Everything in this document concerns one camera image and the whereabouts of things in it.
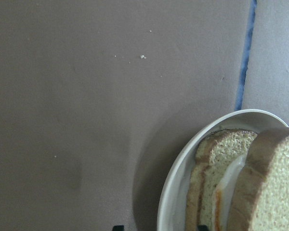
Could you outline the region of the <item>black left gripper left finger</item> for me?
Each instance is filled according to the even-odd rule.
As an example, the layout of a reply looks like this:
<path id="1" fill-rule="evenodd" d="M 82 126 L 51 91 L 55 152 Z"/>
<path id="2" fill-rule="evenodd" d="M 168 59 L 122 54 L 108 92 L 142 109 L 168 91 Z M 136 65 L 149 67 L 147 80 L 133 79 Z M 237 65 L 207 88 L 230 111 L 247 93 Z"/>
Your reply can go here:
<path id="1" fill-rule="evenodd" d="M 112 231 L 124 231 L 124 225 L 115 225 L 113 226 Z"/>

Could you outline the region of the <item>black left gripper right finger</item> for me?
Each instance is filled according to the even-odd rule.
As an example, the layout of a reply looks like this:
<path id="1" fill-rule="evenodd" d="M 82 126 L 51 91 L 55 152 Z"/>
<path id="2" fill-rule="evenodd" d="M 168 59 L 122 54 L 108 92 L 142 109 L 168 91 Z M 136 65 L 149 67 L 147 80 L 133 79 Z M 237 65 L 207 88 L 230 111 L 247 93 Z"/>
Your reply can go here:
<path id="1" fill-rule="evenodd" d="M 206 225 L 198 225 L 197 231 L 209 231 L 209 229 Z"/>

